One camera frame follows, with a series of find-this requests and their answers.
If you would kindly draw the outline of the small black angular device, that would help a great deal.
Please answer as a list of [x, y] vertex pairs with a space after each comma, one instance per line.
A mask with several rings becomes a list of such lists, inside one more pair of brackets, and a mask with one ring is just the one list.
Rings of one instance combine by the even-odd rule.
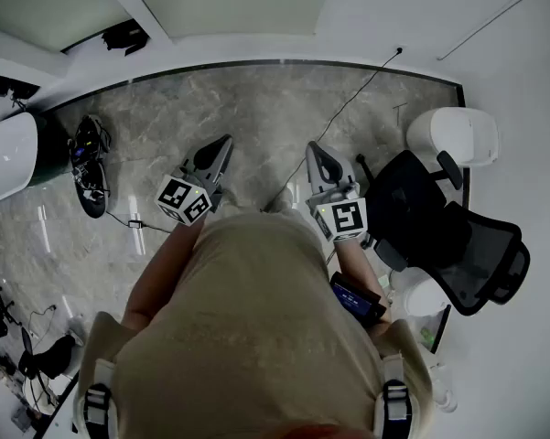
[[108, 50], [123, 49], [128, 56], [144, 48], [149, 35], [131, 19], [104, 30], [102, 40]]

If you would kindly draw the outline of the black floor equipment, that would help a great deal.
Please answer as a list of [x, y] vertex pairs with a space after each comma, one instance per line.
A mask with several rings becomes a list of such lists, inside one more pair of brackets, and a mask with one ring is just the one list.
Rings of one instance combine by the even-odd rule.
[[24, 351], [18, 362], [18, 370], [24, 377], [34, 379], [39, 373], [49, 379], [56, 379], [63, 374], [71, 363], [72, 351], [78, 346], [76, 337], [68, 331], [59, 338], [47, 351], [35, 354], [30, 335], [25, 328], [21, 328]]

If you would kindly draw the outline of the white rounded bin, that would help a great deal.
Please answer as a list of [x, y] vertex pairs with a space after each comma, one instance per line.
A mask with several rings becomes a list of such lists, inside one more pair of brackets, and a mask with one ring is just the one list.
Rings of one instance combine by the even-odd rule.
[[470, 108], [443, 107], [422, 113], [408, 127], [405, 141], [425, 158], [447, 151], [462, 167], [488, 166], [498, 159], [498, 126], [490, 114]]

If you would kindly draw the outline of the person's beige shirt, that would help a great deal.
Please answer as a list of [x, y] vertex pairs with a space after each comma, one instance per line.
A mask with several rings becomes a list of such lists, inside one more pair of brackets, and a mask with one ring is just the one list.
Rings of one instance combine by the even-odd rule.
[[204, 224], [145, 329], [99, 313], [74, 404], [89, 439], [423, 439], [433, 412], [409, 326], [340, 304], [293, 209]]

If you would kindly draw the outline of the white waste bin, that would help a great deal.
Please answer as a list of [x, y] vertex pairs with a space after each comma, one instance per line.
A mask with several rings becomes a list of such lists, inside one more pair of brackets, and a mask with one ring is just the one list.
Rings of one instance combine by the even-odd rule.
[[449, 305], [445, 291], [421, 269], [391, 271], [389, 283], [393, 308], [407, 316], [434, 316]]

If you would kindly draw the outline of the blue screen handheld device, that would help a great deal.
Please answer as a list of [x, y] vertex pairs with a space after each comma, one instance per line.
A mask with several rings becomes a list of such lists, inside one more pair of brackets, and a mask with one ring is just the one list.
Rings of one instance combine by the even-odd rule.
[[335, 272], [330, 279], [330, 287], [340, 304], [366, 329], [381, 322], [386, 306], [381, 297], [364, 288], [361, 289], [353, 280], [340, 272]]

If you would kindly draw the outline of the black mesh office chair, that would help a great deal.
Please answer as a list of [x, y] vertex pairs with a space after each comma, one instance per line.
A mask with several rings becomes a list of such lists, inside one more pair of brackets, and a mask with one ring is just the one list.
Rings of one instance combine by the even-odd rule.
[[430, 172], [404, 150], [378, 175], [363, 169], [373, 248], [396, 272], [425, 272], [463, 316], [477, 314], [488, 302], [505, 305], [531, 262], [522, 231], [447, 200], [438, 181], [461, 189], [463, 176], [448, 152], [440, 152], [437, 162], [439, 170]]

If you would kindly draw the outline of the person's left shoe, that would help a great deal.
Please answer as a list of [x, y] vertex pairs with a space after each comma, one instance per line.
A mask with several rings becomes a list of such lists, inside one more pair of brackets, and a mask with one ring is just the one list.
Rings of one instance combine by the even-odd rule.
[[243, 212], [237, 197], [227, 188], [222, 191], [221, 203], [218, 211], [222, 218], [237, 216]]

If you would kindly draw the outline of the person's shoe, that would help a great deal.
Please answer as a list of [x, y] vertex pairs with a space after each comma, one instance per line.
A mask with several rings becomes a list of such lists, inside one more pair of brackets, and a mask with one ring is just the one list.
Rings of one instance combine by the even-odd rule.
[[283, 213], [293, 209], [294, 197], [293, 192], [284, 187], [264, 208], [266, 213]]
[[237, 216], [243, 212], [237, 197], [227, 188], [222, 191], [221, 203], [218, 211], [222, 218]]

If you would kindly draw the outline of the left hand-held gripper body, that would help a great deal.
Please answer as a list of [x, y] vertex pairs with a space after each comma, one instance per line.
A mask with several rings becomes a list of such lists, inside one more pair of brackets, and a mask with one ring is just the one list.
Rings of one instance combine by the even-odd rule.
[[223, 195], [220, 170], [188, 170], [180, 166], [164, 175], [156, 192], [156, 205], [173, 220], [192, 226], [208, 212], [214, 212]]

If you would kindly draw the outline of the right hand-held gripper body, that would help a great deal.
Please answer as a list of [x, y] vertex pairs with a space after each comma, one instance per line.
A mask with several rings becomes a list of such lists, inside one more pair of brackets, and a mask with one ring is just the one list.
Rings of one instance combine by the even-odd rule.
[[367, 229], [367, 211], [360, 184], [353, 182], [319, 192], [307, 200], [310, 214], [326, 241], [359, 238]]

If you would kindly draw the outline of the clear plastic bottle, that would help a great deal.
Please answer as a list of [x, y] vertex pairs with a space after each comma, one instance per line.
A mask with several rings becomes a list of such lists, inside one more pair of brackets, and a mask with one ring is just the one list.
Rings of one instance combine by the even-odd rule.
[[453, 413], [458, 408], [458, 400], [453, 390], [453, 377], [444, 364], [430, 369], [433, 384], [433, 399], [437, 408], [444, 413]]

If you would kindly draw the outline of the black wired floor device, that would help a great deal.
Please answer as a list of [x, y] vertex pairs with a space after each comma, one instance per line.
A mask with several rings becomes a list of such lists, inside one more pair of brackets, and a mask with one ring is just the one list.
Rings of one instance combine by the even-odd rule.
[[75, 135], [68, 141], [71, 174], [78, 199], [92, 219], [102, 217], [108, 206], [108, 188], [103, 160], [109, 153], [111, 136], [101, 119], [85, 115]]

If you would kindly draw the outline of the person's right shoe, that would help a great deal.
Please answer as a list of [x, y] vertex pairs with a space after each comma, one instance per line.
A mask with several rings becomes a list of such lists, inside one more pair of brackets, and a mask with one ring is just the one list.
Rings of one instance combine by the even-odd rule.
[[284, 187], [264, 208], [266, 213], [283, 213], [293, 209], [294, 197], [293, 192]]

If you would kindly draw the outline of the person's right forearm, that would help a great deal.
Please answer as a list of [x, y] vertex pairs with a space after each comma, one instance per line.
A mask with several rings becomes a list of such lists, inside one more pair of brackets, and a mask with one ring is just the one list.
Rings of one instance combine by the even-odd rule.
[[380, 317], [379, 323], [372, 328], [372, 332], [381, 334], [392, 324], [390, 305], [364, 250], [355, 239], [335, 242], [334, 247], [342, 274], [361, 291], [380, 297], [380, 304], [386, 311]]

